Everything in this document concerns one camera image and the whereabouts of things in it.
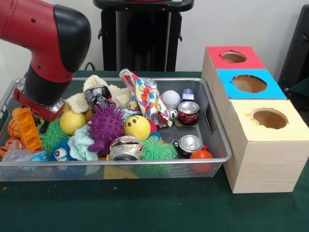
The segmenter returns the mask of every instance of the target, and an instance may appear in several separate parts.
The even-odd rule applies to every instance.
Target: beige plush toy
[[[99,78],[97,75],[92,75],[89,77],[83,87],[83,92],[93,86],[105,85],[108,87],[109,91],[112,95],[112,102],[116,103],[117,106],[120,106],[126,109],[129,105],[131,95],[128,88],[118,88],[114,85],[108,85],[106,81],[102,78]],[[76,114],[84,113],[91,108],[88,104],[87,100],[84,97],[83,93],[77,93],[68,99],[66,99],[66,103],[70,106],[72,111]]]

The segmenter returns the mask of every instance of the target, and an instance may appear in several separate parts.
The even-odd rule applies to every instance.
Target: green spiky ball
[[[163,141],[156,136],[151,136],[142,141],[144,151],[141,160],[172,160],[177,156],[177,151],[172,144],[162,144]],[[162,178],[170,174],[171,164],[137,165],[133,172],[139,178]]]
[[[57,146],[57,144],[65,140],[68,135],[62,131],[60,128],[60,118],[57,118],[56,120],[52,121],[47,131],[44,134],[40,134],[40,139],[43,145],[43,148],[45,151],[47,151],[48,157],[50,157],[51,150]],[[41,119],[40,125],[38,125],[37,130],[40,131],[40,127],[44,124],[44,120]]]

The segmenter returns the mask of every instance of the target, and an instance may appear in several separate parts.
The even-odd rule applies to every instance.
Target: blue square
[[[231,99],[287,99],[277,82],[267,70],[239,69],[217,70],[217,72],[223,83],[227,96]],[[260,92],[251,93],[237,88],[233,79],[242,75],[257,77],[266,84],[266,89]]]

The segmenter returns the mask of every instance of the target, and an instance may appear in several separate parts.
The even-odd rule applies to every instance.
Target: toy eye
[[[55,158],[59,160],[67,155],[67,151],[63,148],[59,148],[55,151]]]

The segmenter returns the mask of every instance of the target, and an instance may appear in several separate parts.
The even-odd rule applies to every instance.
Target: metal basket rim
[[[85,81],[88,77],[75,77],[72,79],[72,81]],[[219,130],[220,136],[222,138],[222,141],[225,145],[226,150],[226,156],[224,158],[214,158],[214,159],[173,159],[173,160],[137,160],[137,161],[66,161],[66,162],[57,162],[57,161],[49,161],[49,162],[0,162],[0,167],[14,167],[14,166],[86,166],[86,165],[155,165],[155,164],[192,164],[192,163],[223,163],[227,162],[232,157],[232,149],[229,144],[227,135],[225,133],[223,124],[220,120],[219,113],[217,111],[217,108],[215,107],[215,103],[213,101],[211,91],[207,85],[207,83],[200,79],[195,77],[156,77],[151,78],[154,81],[196,81],[200,82],[206,92],[210,108],[212,110],[214,119],[217,124],[217,128]],[[16,83],[20,79],[16,79],[11,82],[10,86],[6,90],[3,98],[0,101],[0,109],[2,109],[8,98],[10,97],[12,91],[14,90],[14,87]],[[109,81],[122,81],[121,78],[117,77],[104,77],[104,80],[106,82]]]

